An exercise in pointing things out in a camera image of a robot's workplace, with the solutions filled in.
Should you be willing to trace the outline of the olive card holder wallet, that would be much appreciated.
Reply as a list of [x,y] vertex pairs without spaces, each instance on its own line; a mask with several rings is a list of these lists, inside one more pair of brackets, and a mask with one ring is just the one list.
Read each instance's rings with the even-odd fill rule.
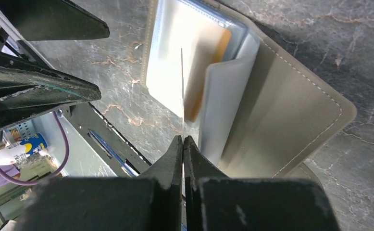
[[[205,29],[232,36],[207,68],[203,102],[185,121],[187,65]],[[199,151],[235,178],[318,181],[305,160],[356,116],[356,107],[285,51],[249,18],[213,0],[152,0],[142,83],[197,129]]]

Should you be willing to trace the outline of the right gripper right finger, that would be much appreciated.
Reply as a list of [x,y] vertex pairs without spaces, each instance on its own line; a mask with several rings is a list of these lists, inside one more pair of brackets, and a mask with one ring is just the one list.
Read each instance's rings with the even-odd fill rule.
[[337,231],[320,185],[302,178],[229,178],[198,150],[183,144],[187,230]]

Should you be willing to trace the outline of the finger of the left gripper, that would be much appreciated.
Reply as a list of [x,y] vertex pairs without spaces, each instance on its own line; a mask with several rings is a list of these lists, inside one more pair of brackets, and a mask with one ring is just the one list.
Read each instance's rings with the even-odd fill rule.
[[93,83],[0,52],[0,130],[61,106],[100,99]]
[[108,25],[71,0],[0,0],[0,12],[28,41],[109,37]]

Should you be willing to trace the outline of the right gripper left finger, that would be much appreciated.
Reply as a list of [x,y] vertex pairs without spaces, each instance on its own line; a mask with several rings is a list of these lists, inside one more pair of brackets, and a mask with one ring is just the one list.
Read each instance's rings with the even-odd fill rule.
[[53,178],[39,184],[17,231],[179,231],[182,229],[180,135],[137,177]]

